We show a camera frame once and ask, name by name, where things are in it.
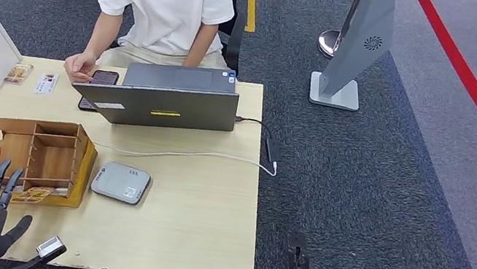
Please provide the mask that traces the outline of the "person's right hand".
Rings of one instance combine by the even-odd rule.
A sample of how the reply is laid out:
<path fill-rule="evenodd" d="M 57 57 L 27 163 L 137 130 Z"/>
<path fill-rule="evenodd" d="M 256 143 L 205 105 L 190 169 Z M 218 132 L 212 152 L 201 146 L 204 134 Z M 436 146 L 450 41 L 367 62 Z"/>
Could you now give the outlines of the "person's right hand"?
<path fill-rule="evenodd" d="M 91 82 L 89 73 L 94 70 L 96 57 L 93 53 L 83 52 L 66 58 L 63 67 L 71 82 Z"/>

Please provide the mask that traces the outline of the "dark right robot hand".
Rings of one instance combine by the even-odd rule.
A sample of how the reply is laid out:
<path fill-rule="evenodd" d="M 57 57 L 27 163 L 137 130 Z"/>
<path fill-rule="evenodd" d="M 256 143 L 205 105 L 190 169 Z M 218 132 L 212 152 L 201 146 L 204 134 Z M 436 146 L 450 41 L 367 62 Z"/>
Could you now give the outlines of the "dark right robot hand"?
<path fill-rule="evenodd" d="M 298 231 L 292 231 L 289 235 L 288 244 L 288 269 L 309 269 L 305 235 Z"/>

